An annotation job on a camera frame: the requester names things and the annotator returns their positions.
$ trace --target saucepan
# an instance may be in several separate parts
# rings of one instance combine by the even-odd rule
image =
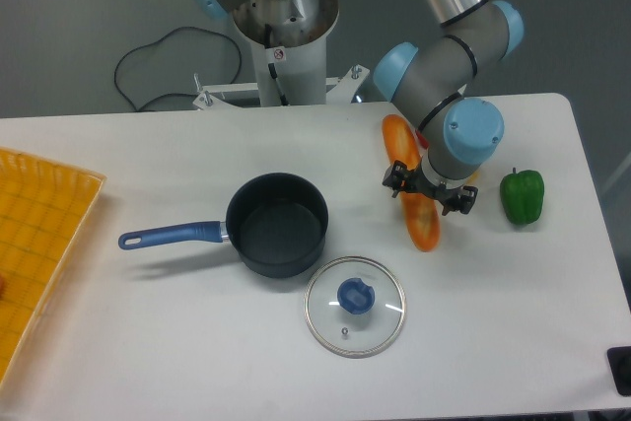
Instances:
[[[326,202],[306,179],[286,173],[261,175],[233,196],[226,221],[179,224],[129,232],[123,250],[184,241],[230,241],[245,265],[270,278],[288,278],[311,267],[324,248]]]

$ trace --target gray floor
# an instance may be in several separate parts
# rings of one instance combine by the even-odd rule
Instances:
[[[631,2],[510,1],[523,14],[526,38],[467,93],[559,92],[571,100],[623,281],[631,288],[631,197],[625,192],[631,173],[607,183],[631,151]],[[374,68],[392,46],[410,40],[422,48],[439,35],[425,0],[340,4],[329,38],[331,76],[355,63]],[[1,117],[130,112],[112,83],[114,66],[126,51],[184,25],[237,37],[231,26],[206,19],[192,0],[0,0],[0,12]],[[166,92],[193,93],[195,71],[212,84],[227,82],[235,68],[229,45],[187,34],[134,56],[121,69],[121,86],[143,104]],[[252,80],[246,60],[239,82]],[[189,108],[189,102],[160,107]]]

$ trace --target yellow tray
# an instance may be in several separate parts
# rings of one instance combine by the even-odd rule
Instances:
[[[104,182],[103,175],[0,148],[0,384]]]

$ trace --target bolt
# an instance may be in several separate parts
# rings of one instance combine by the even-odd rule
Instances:
[[[209,107],[213,104],[213,99],[210,97],[210,93],[208,91],[204,91],[204,102]]]
[[[351,69],[351,78],[359,79],[359,73],[361,72],[362,68],[359,67],[359,64],[356,64],[355,66],[353,66],[353,69]]]
[[[193,74],[193,79],[195,80],[195,86],[197,87],[197,92],[201,93],[204,88],[201,87],[201,83],[199,82],[199,75],[197,73]]]

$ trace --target pot lid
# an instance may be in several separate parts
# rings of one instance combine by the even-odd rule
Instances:
[[[405,311],[396,277],[361,256],[327,263],[305,292],[310,331],[320,344],[344,357],[370,357],[386,349],[403,327]]]

